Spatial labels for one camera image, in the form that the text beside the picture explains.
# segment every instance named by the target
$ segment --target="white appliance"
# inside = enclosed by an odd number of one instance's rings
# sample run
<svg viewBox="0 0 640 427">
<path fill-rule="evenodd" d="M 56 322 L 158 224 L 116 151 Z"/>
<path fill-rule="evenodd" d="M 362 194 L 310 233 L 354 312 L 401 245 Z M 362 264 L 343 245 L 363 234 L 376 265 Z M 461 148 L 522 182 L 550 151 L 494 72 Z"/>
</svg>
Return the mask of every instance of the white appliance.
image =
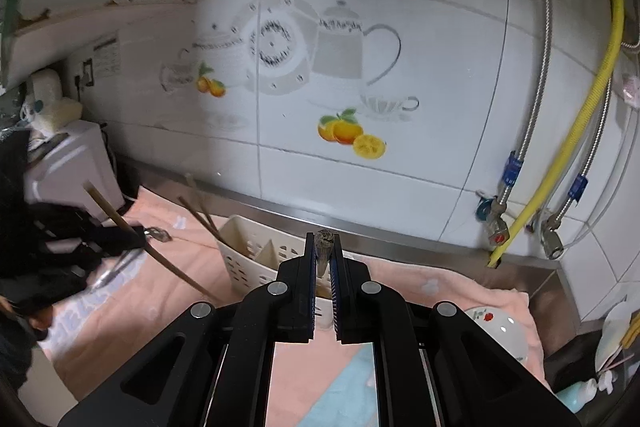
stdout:
<svg viewBox="0 0 640 427">
<path fill-rule="evenodd" d="M 114 208 L 124 204 L 97 123 L 76 120 L 60 132 L 69 137 L 27 171 L 26 201 L 50 201 L 84 207 L 100 221 L 107 218 L 82 184 L 91 182 Z"/>
</svg>

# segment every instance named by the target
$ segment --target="person's hand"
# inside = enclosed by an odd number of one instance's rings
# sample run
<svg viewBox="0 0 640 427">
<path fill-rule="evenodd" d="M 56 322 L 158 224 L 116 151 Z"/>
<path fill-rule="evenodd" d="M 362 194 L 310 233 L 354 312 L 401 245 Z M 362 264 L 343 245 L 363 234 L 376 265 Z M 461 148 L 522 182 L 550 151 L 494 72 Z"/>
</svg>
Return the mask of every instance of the person's hand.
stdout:
<svg viewBox="0 0 640 427">
<path fill-rule="evenodd" d="M 9 301 L 2 296 L 0 296 L 0 310 L 4 311 L 8 315 L 14 314 L 14 309 L 11 304 L 9 304 Z M 53 324 L 53 307 L 49 306 L 31 315 L 31 317 L 29 317 L 29 324 L 33 329 L 40 331 L 50 328 Z"/>
</svg>

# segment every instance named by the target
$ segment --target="green leaf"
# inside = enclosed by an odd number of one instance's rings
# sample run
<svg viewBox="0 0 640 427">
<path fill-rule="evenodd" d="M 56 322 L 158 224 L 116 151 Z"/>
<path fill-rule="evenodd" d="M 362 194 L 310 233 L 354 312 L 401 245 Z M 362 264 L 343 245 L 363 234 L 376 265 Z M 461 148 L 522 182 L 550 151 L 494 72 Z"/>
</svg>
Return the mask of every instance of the green leaf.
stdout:
<svg viewBox="0 0 640 427">
<path fill-rule="evenodd" d="M 330 114 L 324 115 L 320 119 L 320 125 L 327 125 L 329 122 L 334 121 L 334 120 L 338 120 L 338 119 L 335 118 L 334 116 L 331 116 Z"/>
<path fill-rule="evenodd" d="M 209 68 L 206 62 L 200 64 L 200 68 L 198 69 L 198 76 L 203 76 L 207 73 L 213 73 L 213 68 Z"/>
<path fill-rule="evenodd" d="M 350 114 L 343 115 L 340 119 L 349 123 L 358 123 L 358 120 L 356 120 L 356 118 L 354 116 L 351 116 Z"/>
</svg>

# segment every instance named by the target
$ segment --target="teapot handle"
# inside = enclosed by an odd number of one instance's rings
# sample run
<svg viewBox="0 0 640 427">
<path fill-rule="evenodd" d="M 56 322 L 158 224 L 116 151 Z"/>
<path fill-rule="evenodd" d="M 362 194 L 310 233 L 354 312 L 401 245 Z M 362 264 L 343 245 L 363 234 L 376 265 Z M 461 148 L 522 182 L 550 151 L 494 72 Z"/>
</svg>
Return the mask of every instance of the teapot handle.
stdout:
<svg viewBox="0 0 640 427">
<path fill-rule="evenodd" d="M 386 70 L 384 70 L 382 73 L 380 73 L 378 76 L 375 76 L 371 80 L 368 80 L 366 82 L 366 86 L 372 86 L 372 84 L 375 84 L 377 81 L 380 80 L 380 78 L 382 78 L 389 71 L 391 71 L 393 69 L 393 67 L 395 66 L 396 62 L 398 61 L 398 58 L 400 58 L 400 51 L 402 51 L 402 41 L 400 39 L 400 35 L 398 35 L 398 32 L 395 29 L 393 29 L 391 26 L 387 26 L 386 24 L 374 24 L 371 28 L 363 31 L 362 35 L 364 37 L 366 37 L 372 31 L 375 31 L 375 30 L 387 30 L 387 31 L 392 32 L 393 35 L 396 36 L 396 39 L 398 39 L 398 53 L 396 54 L 396 58 L 394 58 L 394 61 L 391 63 L 391 65 L 388 68 L 386 68 Z"/>
</svg>

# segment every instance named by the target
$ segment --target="teapot lid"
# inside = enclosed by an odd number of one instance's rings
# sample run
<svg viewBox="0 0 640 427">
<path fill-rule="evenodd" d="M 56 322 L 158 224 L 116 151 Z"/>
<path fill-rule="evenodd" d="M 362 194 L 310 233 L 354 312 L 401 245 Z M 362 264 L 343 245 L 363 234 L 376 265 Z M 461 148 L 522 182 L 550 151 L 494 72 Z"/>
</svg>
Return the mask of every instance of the teapot lid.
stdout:
<svg viewBox="0 0 640 427">
<path fill-rule="evenodd" d="M 360 16 L 347 8 L 347 3 L 345 1 L 338 1 L 338 6 L 331 6 L 324 10 L 322 15 L 331 16 L 331 17 L 342 17 L 345 19 L 359 19 Z"/>
</svg>

